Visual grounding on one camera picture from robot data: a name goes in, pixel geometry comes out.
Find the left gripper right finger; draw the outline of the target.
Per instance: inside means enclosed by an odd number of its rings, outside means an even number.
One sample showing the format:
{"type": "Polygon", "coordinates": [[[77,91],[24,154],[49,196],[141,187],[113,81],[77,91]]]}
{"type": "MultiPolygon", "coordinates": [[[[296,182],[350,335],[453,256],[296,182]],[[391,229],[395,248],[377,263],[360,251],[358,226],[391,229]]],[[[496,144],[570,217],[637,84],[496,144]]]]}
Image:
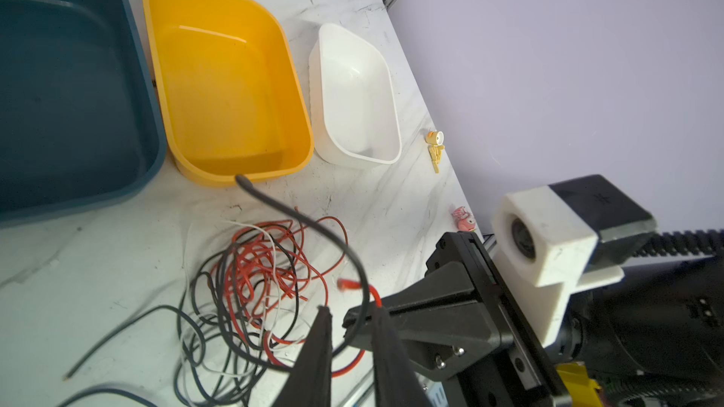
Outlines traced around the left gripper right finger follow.
{"type": "Polygon", "coordinates": [[[376,405],[430,407],[432,403],[423,391],[384,307],[375,307],[371,314],[371,344],[376,405]]]}

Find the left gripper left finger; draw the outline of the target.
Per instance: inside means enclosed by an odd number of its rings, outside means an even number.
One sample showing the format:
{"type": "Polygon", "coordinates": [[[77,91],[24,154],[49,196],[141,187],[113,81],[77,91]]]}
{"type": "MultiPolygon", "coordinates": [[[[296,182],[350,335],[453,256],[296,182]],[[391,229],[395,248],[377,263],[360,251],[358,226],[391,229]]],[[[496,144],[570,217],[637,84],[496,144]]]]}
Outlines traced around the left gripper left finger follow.
{"type": "Polygon", "coordinates": [[[332,355],[332,315],[323,306],[273,407],[329,407],[332,355]]]}

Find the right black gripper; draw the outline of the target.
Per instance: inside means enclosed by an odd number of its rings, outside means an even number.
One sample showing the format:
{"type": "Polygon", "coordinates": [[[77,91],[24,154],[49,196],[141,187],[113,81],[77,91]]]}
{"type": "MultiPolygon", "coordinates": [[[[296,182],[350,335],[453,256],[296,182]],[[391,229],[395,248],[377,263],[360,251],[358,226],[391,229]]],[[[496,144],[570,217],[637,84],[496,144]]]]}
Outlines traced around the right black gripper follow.
{"type": "Polygon", "coordinates": [[[383,299],[412,369],[452,406],[569,406],[571,395],[475,233],[446,233],[422,280],[383,299]]]}

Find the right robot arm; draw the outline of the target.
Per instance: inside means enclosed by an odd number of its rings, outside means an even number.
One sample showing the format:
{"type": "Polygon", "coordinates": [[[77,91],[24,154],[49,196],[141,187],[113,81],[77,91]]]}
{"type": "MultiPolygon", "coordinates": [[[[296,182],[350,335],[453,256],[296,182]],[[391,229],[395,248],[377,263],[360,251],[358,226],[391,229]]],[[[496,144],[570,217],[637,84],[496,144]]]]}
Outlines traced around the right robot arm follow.
{"type": "Polygon", "coordinates": [[[493,235],[447,233],[422,280],[387,297],[403,353],[452,406],[723,403],[723,234],[656,235],[622,282],[572,297],[550,345],[494,259],[493,235]]]}

